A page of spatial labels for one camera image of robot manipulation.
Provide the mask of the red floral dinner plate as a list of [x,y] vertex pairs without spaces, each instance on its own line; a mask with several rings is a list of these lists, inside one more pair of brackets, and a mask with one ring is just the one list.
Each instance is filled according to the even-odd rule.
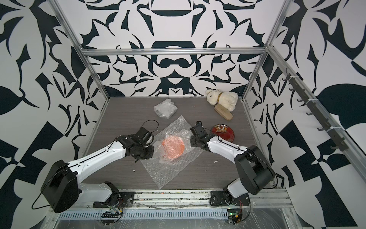
[[222,139],[233,142],[235,139],[234,131],[231,127],[224,125],[224,124],[218,124],[211,128],[211,132],[215,135],[220,136]]

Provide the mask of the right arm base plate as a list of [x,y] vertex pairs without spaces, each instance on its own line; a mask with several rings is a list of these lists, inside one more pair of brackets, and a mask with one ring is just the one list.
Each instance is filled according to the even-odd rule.
[[219,190],[210,192],[209,204],[213,207],[220,207],[220,206],[249,207],[251,205],[251,202],[248,193],[235,198],[228,191]]

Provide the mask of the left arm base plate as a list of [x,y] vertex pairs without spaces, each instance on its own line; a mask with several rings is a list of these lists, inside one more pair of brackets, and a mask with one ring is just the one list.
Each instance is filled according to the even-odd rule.
[[135,192],[123,191],[117,195],[113,193],[106,202],[94,202],[92,207],[95,209],[114,207],[114,208],[125,208],[130,207],[134,202]]

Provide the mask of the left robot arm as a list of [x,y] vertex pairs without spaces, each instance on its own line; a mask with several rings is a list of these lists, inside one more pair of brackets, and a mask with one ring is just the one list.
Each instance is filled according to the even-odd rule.
[[55,213],[62,213],[74,204],[99,202],[116,208],[121,202],[119,190],[111,182],[86,184],[93,173],[127,156],[136,161],[153,157],[154,135],[141,127],[137,133],[116,137],[112,143],[85,157],[64,162],[55,162],[46,177],[41,194]]

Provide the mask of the orange bubble plate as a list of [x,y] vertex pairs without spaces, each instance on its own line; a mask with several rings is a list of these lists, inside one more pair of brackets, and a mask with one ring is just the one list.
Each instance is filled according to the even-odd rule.
[[190,144],[191,132],[182,129],[180,132],[166,135],[161,143],[163,150],[159,159],[159,163],[172,164],[182,159],[184,155],[192,151]]

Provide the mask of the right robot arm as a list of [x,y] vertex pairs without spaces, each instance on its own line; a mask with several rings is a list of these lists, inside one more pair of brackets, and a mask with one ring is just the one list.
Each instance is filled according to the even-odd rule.
[[224,188],[229,197],[238,198],[247,193],[256,195],[276,179],[276,173],[257,146],[244,147],[228,142],[208,133],[200,121],[190,131],[192,147],[216,153],[235,164],[239,178]]

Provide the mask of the clear bubble wrap sheet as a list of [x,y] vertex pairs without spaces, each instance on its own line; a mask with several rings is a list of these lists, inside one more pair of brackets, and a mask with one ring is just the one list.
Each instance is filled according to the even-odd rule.
[[183,116],[180,116],[173,121],[168,127],[162,130],[154,137],[152,145],[154,146],[153,157],[148,160],[142,160],[148,174],[151,176],[159,189],[162,189],[166,184],[173,180],[178,174],[185,169],[191,162],[197,159],[203,150],[201,148],[192,148],[192,151],[183,156],[182,159],[172,164],[159,163],[162,153],[161,143],[166,135],[171,135],[180,132],[182,129],[190,131],[191,125]]

